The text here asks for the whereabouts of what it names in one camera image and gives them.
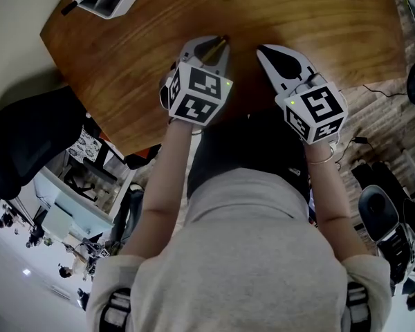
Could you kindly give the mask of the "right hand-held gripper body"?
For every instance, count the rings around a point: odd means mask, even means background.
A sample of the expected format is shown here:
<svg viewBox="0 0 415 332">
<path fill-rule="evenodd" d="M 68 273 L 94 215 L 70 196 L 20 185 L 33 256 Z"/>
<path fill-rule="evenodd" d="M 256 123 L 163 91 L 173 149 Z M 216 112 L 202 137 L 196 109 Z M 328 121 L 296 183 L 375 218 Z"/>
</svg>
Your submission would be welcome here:
<svg viewBox="0 0 415 332">
<path fill-rule="evenodd" d="M 337 145 L 348 116 L 348 104 L 333 82 L 315 73 L 288 95 L 279 94 L 275 103 L 282 108 L 285 122 L 307 144 L 321 140 Z"/>
</svg>

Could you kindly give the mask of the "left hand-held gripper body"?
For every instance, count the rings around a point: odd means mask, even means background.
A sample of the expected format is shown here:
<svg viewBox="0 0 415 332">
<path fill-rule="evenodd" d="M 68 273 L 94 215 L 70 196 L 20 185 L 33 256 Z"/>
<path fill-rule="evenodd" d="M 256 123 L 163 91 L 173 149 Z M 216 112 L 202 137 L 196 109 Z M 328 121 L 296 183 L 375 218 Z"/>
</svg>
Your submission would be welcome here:
<svg viewBox="0 0 415 332">
<path fill-rule="evenodd" d="M 232 85 L 197 59 L 181 61 L 160 81 L 160 103 L 170 118 L 206 127 L 225 106 Z"/>
</svg>

